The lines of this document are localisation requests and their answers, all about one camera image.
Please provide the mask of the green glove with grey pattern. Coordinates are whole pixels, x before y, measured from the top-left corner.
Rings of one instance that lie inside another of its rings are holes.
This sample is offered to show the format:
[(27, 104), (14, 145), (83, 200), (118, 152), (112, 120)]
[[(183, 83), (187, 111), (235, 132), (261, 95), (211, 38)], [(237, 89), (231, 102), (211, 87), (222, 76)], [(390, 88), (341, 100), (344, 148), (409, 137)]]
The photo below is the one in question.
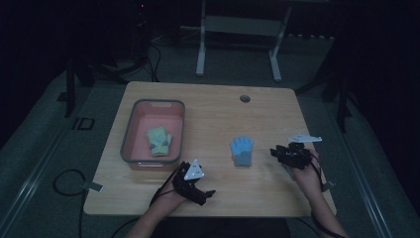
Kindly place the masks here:
[(150, 150), (153, 157), (164, 157), (169, 153), (172, 135), (163, 127), (153, 128), (147, 132)]

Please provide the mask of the black tripod stand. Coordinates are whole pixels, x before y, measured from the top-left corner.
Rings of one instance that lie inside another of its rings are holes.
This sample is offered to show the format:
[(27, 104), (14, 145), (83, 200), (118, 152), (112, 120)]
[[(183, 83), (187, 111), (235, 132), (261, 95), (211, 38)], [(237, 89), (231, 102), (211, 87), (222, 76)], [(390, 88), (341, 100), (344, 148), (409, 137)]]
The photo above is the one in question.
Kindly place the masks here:
[(332, 102), (338, 99), (336, 122), (342, 133), (346, 133), (346, 118), (352, 113), (347, 106), (350, 92), (350, 74), (345, 69), (339, 69), (330, 63), (322, 63), (313, 79), (294, 90), (296, 95), (301, 95), (321, 84), (326, 84), (321, 98), (324, 102)]
[(83, 78), (86, 85), (91, 86), (94, 83), (93, 76), (90, 72), (91, 68), (99, 71), (117, 83), (128, 83), (128, 80), (122, 78), (116, 72), (111, 71), (91, 57), (81, 56), (70, 59), (66, 65), (65, 70), (65, 91), (62, 92), (57, 98), (59, 102), (65, 103), (65, 118), (68, 118), (72, 114), (72, 111), (75, 107), (75, 78)]

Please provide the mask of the person's right hand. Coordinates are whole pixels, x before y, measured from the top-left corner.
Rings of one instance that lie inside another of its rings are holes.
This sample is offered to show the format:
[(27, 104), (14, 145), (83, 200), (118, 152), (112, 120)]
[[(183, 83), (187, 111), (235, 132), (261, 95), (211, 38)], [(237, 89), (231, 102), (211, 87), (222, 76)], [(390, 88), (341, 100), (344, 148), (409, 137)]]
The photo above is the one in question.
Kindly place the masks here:
[(305, 197), (309, 200), (315, 200), (322, 196), (321, 191), (321, 167), (319, 165), (318, 153), (310, 149), (311, 163), (309, 166), (300, 169), (293, 169), (293, 177), (297, 182), (299, 188), (304, 193)]

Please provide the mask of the white power strip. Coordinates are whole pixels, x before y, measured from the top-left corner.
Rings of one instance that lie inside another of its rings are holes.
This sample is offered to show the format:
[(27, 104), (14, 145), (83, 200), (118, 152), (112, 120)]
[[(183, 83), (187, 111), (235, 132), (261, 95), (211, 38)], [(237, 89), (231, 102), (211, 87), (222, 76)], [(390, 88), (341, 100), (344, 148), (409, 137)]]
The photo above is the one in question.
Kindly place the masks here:
[(305, 40), (305, 41), (309, 41), (309, 40), (323, 40), (323, 41), (334, 41), (336, 38), (335, 37), (331, 37), (331, 36), (326, 36), (326, 35), (308, 35), (308, 34), (292, 34), (292, 33), (288, 33), (286, 34), (287, 38), (293, 38), (293, 39), (300, 39), (300, 40)]

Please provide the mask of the pink basin with grey rim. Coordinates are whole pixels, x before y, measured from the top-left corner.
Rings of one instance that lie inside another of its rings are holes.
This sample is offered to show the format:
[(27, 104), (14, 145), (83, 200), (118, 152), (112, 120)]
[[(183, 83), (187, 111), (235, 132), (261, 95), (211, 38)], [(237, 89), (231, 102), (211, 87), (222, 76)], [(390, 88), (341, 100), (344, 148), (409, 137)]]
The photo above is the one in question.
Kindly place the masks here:
[[(135, 102), (120, 150), (132, 170), (172, 171), (182, 151), (185, 105), (179, 100), (140, 99)], [(172, 135), (169, 153), (153, 157), (147, 132), (163, 127)]]

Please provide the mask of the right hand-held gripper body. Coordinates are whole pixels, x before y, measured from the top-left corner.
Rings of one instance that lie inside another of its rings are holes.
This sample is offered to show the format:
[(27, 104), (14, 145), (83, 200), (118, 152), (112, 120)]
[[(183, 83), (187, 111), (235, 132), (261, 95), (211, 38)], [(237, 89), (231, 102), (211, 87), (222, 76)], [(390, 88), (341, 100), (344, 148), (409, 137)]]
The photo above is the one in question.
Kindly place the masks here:
[(311, 153), (305, 148), (305, 143), (321, 142), (321, 137), (314, 137), (298, 133), (288, 138), (288, 146), (285, 152), (279, 152), (278, 161), (281, 164), (303, 170), (311, 163)]

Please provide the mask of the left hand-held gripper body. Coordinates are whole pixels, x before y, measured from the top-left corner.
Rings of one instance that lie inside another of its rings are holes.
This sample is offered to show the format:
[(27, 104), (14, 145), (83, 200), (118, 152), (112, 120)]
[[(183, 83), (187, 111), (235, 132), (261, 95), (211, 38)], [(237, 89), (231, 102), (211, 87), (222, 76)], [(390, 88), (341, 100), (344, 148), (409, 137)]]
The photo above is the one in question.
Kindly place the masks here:
[(172, 185), (176, 192), (188, 200), (203, 205), (206, 202), (206, 194), (195, 186), (195, 183), (204, 177), (204, 173), (197, 160), (190, 164), (189, 169), (181, 168), (180, 165), (172, 179)]

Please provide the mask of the person's left hand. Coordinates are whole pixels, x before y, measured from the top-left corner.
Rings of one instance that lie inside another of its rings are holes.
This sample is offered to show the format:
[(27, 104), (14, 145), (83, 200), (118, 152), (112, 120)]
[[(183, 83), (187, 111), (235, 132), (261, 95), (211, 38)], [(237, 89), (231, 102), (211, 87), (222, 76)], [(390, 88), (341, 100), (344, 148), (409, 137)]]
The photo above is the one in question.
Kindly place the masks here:
[(186, 198), (179, 195), (171, 184), (163, 185), (157, 190), (153, 204), (162, 208), (176, 209), (186, 201)]

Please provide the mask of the blue knit glove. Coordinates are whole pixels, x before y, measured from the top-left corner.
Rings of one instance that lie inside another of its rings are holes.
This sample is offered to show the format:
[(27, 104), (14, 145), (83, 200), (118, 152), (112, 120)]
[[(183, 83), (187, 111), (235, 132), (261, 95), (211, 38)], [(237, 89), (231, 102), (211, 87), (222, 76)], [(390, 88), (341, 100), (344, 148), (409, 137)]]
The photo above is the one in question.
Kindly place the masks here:
[(236, 167), (250, 167), (254, 141), (249, 137), (237, 137), (230, 143), (230, 149)]

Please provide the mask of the white metal stand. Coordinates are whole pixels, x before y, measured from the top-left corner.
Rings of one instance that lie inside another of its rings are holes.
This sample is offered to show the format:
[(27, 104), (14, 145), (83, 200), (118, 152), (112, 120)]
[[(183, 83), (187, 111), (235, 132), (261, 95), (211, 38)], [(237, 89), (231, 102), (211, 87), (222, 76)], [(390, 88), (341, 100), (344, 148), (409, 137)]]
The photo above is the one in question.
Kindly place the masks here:
[(206, 60), (206, 33), (226, 33), (251, 36), (275, 37), (275, 44), (268, 50), (268, 59), (273, 80), (282, 81), (277, 55), (285, 35), (292, 7), (287, 6), (281, 20), (251, 19), (207, 14), (207, 2), (201, 0), (200, 42), (195, 69), (197, 76), (204, 75)]

